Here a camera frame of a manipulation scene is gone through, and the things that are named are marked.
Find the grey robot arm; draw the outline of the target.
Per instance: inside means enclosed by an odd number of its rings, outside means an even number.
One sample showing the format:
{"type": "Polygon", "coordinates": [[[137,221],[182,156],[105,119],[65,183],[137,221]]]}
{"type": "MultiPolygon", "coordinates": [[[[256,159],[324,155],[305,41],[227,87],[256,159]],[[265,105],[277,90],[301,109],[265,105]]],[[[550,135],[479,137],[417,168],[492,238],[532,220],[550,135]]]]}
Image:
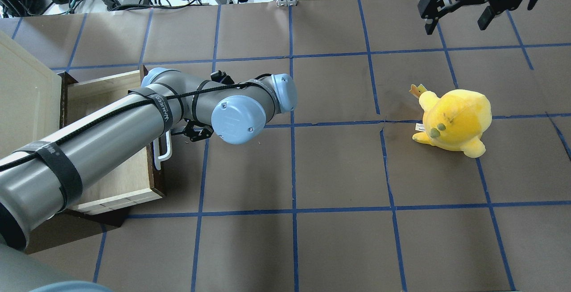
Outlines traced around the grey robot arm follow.
{"type": "Polygon", "coordinates": [[[240,83],[227,83],[222,74],[199,79],[151,69],[125,97],[2,158],[1,290],[107,292],[26,255],[31,231],[181,120],[206,129],[188,132],[192,141],[216,134],[226,143],[243,144],[298,103],[288,74],[262,74],[240,83]]]}

